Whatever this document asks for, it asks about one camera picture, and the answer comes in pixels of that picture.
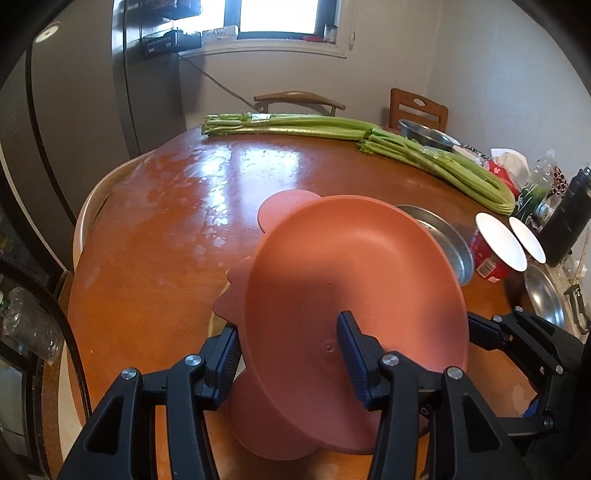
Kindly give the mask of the steel bowl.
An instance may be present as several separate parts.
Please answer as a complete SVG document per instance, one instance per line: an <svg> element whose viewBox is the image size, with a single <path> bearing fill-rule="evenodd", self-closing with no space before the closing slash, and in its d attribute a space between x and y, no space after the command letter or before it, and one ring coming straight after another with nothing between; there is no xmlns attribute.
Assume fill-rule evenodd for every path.
<svg viewBox="0 0 591 480"><path fill-rule="evenodd" d="M524 283L535 313L551 324L565 329L565 278L559 273L559 269L546 264L531 263L524 273Z"/></svg>

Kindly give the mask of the small red paper bowl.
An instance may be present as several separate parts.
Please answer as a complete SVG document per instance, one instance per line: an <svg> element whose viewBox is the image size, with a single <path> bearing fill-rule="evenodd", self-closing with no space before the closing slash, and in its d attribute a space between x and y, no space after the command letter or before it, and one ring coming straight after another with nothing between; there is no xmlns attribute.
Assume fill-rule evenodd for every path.
<svg viewBox="0 0 591 480"><path fill-rule="evenodd" d="M547 260L546 253L538 238L529 227L515 217L509 218L509 225L525 252L537 263L545 264Z"/></svg>

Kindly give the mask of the large red paper bowl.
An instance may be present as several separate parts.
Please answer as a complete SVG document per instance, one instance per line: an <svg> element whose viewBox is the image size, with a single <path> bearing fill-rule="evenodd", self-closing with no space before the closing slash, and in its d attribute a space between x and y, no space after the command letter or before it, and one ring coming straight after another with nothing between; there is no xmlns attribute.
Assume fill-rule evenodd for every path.
<svg viewBox="0 0 591 480"><path fill-rule="evenodd" d="M504 223L485 212L475 216L475 223L470 251L475 272L480 277L498 283L514 272L523 273L527 269L525 251Z"/></svg>

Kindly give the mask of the steel pan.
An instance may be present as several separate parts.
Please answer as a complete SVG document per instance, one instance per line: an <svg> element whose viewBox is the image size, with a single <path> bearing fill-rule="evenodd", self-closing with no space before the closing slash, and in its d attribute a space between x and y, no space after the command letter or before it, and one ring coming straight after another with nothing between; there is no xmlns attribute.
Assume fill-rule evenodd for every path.
<svg viewBox="0 0 591 480"><path fill-rule="evenodd" d="M474 260L468 243L460 233L441 216L423 207L398 205L398 208L413 217L437 241L451 264L461 286L473 277Z"/></svg>

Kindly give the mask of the pink chicken-shaped plate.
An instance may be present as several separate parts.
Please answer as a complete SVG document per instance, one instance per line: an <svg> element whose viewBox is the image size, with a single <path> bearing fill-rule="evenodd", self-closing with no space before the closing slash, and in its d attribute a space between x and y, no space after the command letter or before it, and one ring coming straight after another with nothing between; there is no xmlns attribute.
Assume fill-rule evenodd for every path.
<svg viewBox="0 0 591 480"><path fill-rule="evenodd" d="M229 427L270 460L369 453L384 355L431 372L468 362L453 268L408 213L369 197L287 190L263 201L257 221L262 238L213 307L238 331L245 362Z"/></svg>

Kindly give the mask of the black metal clip tool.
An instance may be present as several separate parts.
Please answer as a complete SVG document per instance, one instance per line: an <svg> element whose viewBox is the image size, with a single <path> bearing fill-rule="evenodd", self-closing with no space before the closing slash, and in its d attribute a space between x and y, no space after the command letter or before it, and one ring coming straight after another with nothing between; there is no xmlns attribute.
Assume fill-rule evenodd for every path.
<svg viewBox="0 0 591 480"><path fill-rule="evenodd" d="M590 332L590 316L585 309L582 290L578 283L571 285L564 293L567 297L573 316L574 324L581 335Z"/></svg>

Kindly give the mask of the green plastic bottle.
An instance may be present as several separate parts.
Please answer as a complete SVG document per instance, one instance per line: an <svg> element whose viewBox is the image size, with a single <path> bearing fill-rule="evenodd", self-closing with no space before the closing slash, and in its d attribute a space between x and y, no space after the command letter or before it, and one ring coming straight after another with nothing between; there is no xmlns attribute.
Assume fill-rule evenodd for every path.
<svg viewBox="0 0 591 480"><path fill-rule="evenodd" d="M513 217L526 223L552 188L553 168L557 165L555 151L550 149L531 171L516 200Z"/></svg>

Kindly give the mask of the right celery bunch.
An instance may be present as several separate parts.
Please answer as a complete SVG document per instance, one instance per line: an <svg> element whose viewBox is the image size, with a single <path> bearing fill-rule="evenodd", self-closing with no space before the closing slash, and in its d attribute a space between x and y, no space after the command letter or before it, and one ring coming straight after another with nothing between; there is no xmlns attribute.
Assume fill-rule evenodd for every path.
<svg viewBox="0 0 591 480"><path fill-rule="evenodd" d="M460 154L423 146L379 128L367 131L359 147L365 153L379 154L439 177L493 212L509 216L514 211L515 196L509 187Z"/></svg>

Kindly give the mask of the celery bunch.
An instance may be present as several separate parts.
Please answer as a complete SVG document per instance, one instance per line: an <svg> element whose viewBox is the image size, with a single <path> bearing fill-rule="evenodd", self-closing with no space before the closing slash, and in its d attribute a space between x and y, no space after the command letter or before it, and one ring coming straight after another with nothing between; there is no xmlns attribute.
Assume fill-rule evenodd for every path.
<svg viewBox="0 0 591 480"><path fill-rule="evenodd" d="M509 216L514 211L515 196L509 187L460 154L423 146L379 128L367 131L359 147L365 153L379 154L439 177L493 212Z"/></svg>
<svg viewBox="0 0 591 480"><path fill-rule="evenodd" d="M202 135L294 135L359 142L380 129L374 123L317 114L238 113L210 114L200 126Z"/></svg>

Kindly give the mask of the red tissue pack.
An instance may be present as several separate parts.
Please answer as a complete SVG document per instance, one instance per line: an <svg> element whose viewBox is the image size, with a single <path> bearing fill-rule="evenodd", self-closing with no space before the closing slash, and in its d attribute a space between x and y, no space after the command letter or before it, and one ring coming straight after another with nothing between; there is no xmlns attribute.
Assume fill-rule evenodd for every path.
<svg viewBox="0 0 591 480"><path fill-rule="evenodd" d="M484 166L501 179L518 197L530 177L530 168L526 157L520 152L508 148L492 148L491 157Z"/></svg>

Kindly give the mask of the far steel pot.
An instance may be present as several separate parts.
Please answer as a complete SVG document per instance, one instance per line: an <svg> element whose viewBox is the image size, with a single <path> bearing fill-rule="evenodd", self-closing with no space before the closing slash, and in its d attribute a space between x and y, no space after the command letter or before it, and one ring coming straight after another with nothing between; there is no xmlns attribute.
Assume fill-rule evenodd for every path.
<svg viewBox="0 0 591 480"><path fill-rule="evenodd" d="M452 151L455 146L455 143L445 133L417 122L401 119L399 127L404 137L423 146L446 151Z"/></svg>

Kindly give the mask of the wooden chair with cutout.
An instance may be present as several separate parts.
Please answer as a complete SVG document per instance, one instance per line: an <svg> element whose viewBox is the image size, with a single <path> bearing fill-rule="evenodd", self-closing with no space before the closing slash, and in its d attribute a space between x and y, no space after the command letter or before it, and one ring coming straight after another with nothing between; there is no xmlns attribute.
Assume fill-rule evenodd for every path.
<svg viewBox="0 0 591 480"><path fill-rule="evenodd" d="M399 128L400 120L410 120L444 132L449 110L422 95L393 88L390 93L389 127Z"/></svg>

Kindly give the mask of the left celery bunch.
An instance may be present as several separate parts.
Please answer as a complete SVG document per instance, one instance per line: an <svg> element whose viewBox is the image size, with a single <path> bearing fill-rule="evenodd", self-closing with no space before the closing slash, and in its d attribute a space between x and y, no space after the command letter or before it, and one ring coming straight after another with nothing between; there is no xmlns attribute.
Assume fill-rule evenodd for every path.
<svg viewBox="0 0 591 480"><path fill-rule="evenodd" d="M374 123L317 114L238 113L210 114L200 126L202 135L294 135L359 142L380 129Z"/></svg>

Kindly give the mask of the curved-back wooden chair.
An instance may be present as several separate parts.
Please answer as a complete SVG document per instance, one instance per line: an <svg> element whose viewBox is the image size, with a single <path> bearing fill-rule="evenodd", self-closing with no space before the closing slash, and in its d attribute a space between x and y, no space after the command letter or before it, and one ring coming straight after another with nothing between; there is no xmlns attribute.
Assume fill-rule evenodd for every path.
<svg viewBox="0 0 591 480"><path fill-rule="evenodd" d="M335 117L337 111L345 111L346 105L338 101L329 99L322 95L307 91L283 91L273 92L253 97L256 107L259 107L263 113L270 112L270 106L274 104L293 105L308 108L318 114Z"/></svg>

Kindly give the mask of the window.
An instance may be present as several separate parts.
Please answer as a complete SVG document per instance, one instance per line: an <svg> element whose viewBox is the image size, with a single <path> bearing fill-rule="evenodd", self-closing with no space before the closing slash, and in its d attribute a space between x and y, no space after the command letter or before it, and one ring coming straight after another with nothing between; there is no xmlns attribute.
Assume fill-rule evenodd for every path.
<svg viewBox="0 0 591 480"><path fill-rule="evenodd" d="M322 43L325 27L339 26L337 0L224 2L223 25L238 27L239 40L301 40Z"/></svg>

